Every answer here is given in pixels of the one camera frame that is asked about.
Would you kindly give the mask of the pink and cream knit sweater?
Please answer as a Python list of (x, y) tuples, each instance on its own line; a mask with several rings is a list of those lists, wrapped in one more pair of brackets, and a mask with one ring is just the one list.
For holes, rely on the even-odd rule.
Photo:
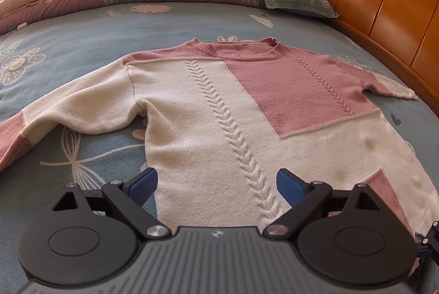
[(420, 161), (366, 96), (414, 99), (385, 76), (259, 41), (187, 41), (132, 53), (55, 89), (1, 124), (1, 166), (56, 125), (83, 134), (147, 121), (159, 219), (169, 227), (256, 226), (288, 211), (279, 169), (337, 189), (367, 183), (412, 232), (438, 219)]

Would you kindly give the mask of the blue floral bed sheet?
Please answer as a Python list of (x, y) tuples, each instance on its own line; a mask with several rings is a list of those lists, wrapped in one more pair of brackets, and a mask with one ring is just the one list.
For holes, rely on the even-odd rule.
[[(194, 39), (214, 43), (265, 38), (330, 56), (414, 91), (361, 47), (314, 18), (231, 4), (120, 4), (48, 18), (1, 37), (1, 124), (64, 84), (132, 53)], [(414, 99), (369, 90), (365, 96), (407, 142), (438, 193), (435, 113), (416, 92)], [(17, 257), (19, 239), (63, 188), (76, 183), (82, 190), (99, 189), (112, 180), (126, 182), (150, 167), (146, 129), (144, 117), (103, 134), (83, 134), (58, 124), (20, 158), (1, 166), (2, 293), (16, 293), (27, 283)], [(159, 183), (143, 209), (161, 221), (158, 188)]]

